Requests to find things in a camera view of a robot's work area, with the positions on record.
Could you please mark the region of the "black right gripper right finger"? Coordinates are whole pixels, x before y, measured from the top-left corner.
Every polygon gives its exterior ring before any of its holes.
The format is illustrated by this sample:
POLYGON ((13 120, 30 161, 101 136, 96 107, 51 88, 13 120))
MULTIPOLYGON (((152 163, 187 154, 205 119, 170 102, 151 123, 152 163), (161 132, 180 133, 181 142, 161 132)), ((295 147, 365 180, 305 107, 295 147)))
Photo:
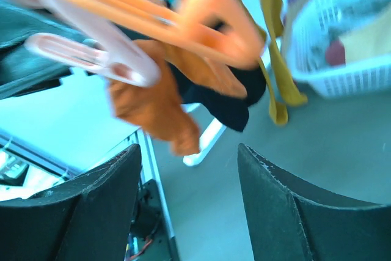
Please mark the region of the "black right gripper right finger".
POLYGON ((390 205, 333 193, 238 146, 255 260, 390 259, 390 205))

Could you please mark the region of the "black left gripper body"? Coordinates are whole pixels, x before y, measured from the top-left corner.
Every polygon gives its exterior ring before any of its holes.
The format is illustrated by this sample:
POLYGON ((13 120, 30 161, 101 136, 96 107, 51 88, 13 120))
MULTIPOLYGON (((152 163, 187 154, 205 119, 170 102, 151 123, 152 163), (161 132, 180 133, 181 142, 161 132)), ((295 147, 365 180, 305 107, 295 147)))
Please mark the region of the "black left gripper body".
POLYGON ((38 33, 56 34, 77 42, 86 37, 52 14, 1 0, 1 98, 70 74, 68 66, 31 51, 28 39, 38 33))

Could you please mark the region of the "pink clothes peg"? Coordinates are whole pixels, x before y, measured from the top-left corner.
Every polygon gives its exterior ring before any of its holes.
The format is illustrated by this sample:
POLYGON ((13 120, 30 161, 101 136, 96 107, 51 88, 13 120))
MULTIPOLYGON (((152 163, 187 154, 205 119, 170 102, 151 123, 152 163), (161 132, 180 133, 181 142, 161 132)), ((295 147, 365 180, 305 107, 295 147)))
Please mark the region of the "pink clothes peg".
POLYGON ((159 81, 161 72, 155 61, 108 20, 83 8, 78 13, 55 14, 96 40, 103 48, 95 49, 56 34, 38 33, 28 39, 31 51, 138 87, 151 87, 159 81))

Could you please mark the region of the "orange sock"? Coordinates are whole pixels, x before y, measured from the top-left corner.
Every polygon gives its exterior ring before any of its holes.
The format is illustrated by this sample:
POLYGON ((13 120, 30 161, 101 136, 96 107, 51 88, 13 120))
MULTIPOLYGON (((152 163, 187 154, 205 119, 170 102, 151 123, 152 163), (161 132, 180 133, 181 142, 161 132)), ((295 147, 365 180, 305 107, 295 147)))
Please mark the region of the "orange sock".
POLYGON ((199 127, 181 107, 177 82, 164 60, 162 44, 153 40, 135 43, 156 62, 161 79, 149 88, 110 79, 108 92, 115 116, 140 126, 155 139, 169 142, 176 155, 199 153, 199 127))
POLYGON ((165 43, 165 60, 182 89, 193 84, 206 87, 219 94, 246 98, 247 90, 228 66, 200 57, 183 48, 165 43))

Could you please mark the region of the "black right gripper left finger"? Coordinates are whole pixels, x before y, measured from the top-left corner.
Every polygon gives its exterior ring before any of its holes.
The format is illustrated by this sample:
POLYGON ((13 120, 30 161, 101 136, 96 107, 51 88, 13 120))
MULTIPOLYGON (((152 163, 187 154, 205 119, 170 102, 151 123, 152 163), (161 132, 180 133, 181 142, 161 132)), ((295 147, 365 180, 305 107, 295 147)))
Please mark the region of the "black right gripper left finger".
POLYGON ((133 144, 100 166, 1 202, 1 260, 123 260, 141 173, 133 144))

